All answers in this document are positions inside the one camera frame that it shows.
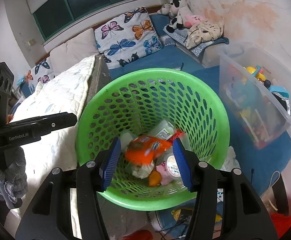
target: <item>pink plush toy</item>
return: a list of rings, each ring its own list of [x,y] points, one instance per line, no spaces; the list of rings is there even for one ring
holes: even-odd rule
[[[191,28],[192,26],[206,20],[206,18],[201,16],[201,15],[189,15],[189,14],[187,14],[185,17],[187,19],[187,23],[190,25],[190,27],[184,25],[187,28]]]

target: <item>silver bolt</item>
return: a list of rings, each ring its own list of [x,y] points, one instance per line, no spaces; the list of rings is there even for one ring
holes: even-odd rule
[[[52,174],[54,174],[54,175],[58,174],[59,172],[60,172],[60,169],[59,168],[54,168],[52,170]]]
[[[206,162],[199,162],[199,166],[201,168],[206,168],[207,167],[207,163]]]
[[[94,162],[94,161],[89,161],[89,162],[87,162],[87,167],[88,168],[92,168],[92,167],[94,167],[96,165],[96,163]]]
[[[234,169],[233,173],[237,175],[241,175],[242,171],[240,169]]]

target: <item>white cord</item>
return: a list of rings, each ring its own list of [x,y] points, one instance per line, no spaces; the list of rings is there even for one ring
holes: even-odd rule
[[[273,180],[273,176],[274,176],[274,174],[276,174],[276,173],[278,173],[279,174],[279,176],[277,177],[277,179],[274,181],[274,183],[272,184],[272,180]],[[280,173],[280,171],[275,171],[274,173],[272,173],[272,176],[271,176],[271,179],[270,179],[270,184],[269,184],[269,186],[268,186],[268,188],[267,188],[267,190],[262,194],[262,196],[261,197],[263,197],[263,195],[271,188],[271,185],[274,185],[278,180],[279,180],[279,178],[280,178],[280,175],[281,175],[281,173]],[[269,203],[270,203],[270,205],[272,206],[272,208],[275,210],[275,211],[278,211],[278,209],[272,204],[272,202],[271,202],[271,200],[268,198],[268,201],[269,201]]]

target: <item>green basket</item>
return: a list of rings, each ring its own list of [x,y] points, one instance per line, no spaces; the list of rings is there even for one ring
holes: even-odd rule
[[[148,133],[163,118],[175,124],[190,139],[200,160],[221,168],[230,139],[228,116],[217,94],[198,78],[182,71],[156,68],[124,75],[101,89],[88,103],[78,126],[76,152],[80,165],[108,149],[113,138],[125,130]],[[196,196],[181,181],[148,187],[124,171],[120,156],[111,186],[101,193],[119,206],[161,210]]]

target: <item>cow plush toy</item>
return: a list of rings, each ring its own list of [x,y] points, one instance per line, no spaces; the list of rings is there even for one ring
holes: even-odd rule
[[[171,18],[170,25],[167,26],[167,31],[170,33],[173,33],[176,29],[191,27],[186,16],[191,16],[193,13],[190,11],[186,0],[172,0],[170,4],[164,4],[158,14],[169,15]]]

